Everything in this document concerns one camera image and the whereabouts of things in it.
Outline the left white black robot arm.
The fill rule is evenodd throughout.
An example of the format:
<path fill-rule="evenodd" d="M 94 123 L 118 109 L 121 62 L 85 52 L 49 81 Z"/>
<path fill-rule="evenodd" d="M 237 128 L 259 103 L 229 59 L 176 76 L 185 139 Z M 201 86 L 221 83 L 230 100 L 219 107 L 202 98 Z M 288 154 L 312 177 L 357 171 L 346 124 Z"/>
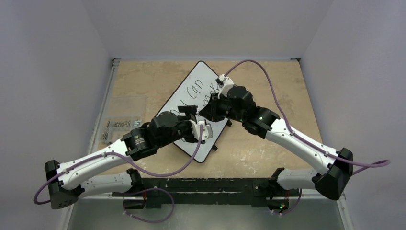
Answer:
<path fill-rule="evenodd" d="M 212 138 L 211 125 L 205 119 L 198 121 L 197 106 L 179 106 L 181 115 L 165 111 L 150 122 L 132 129 L 109 146 L 77 160 L 59 163 L 50 160 L 45 163 L 48 203 L 52 209 L 68 207 L 79 198 L 99 193 L 128 193 L 137 196 L 142 192 L 143 183 L 122 173 L 114 176 L 100 174 L 113 167 L 134 163 L 156 154 L 159 148 L 177 140 L 197 143 L 194 155 L 207 139 Z"/>

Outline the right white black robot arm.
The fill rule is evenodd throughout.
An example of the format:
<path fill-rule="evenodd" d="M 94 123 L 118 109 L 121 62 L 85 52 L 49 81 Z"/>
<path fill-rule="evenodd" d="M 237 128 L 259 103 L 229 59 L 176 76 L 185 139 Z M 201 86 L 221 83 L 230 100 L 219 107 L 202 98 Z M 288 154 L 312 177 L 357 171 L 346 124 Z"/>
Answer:
<path fill-rule="evenodd" d="M 248 133 L 284 147 L 311 166 L 307 170 L 278 168 L 269 181 L 269 189 L 275 195 L 291 189 L 312 189 L 338 200 L 353 174 L 353 166 L 348 163 L 353 159 L 350 150 L 336 150 L 307 136 L 298 138 L 300 131 L 288 128 L 277 113 L 257 106 L 243 86 L 232 87 L 226 95 L 211 94 L 199 115 L 212 122 L 241 122 Z"/>

